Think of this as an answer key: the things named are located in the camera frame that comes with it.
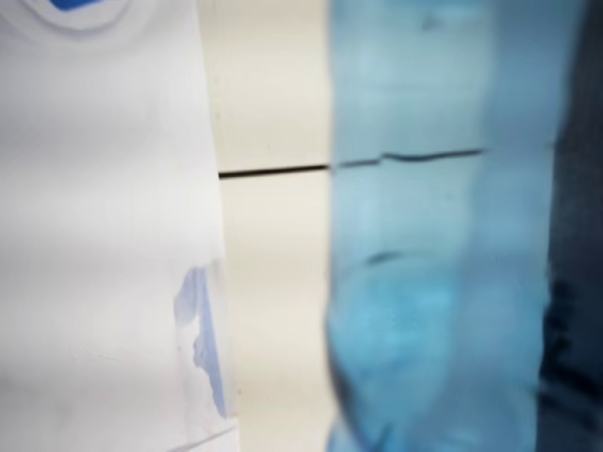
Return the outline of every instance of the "blue stain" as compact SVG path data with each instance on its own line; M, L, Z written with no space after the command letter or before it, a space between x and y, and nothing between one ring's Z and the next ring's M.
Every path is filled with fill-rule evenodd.
M182 288L174 300L174 316L178 327L185 327L196 317L199 318L199 335L193 344L193 362L209 376L214 403L220 416L225 418L226 404L218 346L207 293L207 281L201 268L193 268L187 273Z
M50 0L50 3L61 11L70 11L91 5L92 3L101 3L102 1L104 0Z

